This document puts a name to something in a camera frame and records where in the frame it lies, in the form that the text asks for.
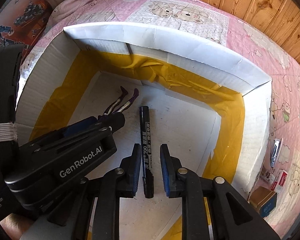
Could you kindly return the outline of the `person left hand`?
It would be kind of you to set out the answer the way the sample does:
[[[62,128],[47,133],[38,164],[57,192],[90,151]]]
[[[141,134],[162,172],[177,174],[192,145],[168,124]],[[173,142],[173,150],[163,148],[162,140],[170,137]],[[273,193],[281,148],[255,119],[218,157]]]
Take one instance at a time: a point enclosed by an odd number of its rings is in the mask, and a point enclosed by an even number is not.
[[[0,225],[11,239],[20,239],[32,225],[32,221],[12,213],[0,221]]]

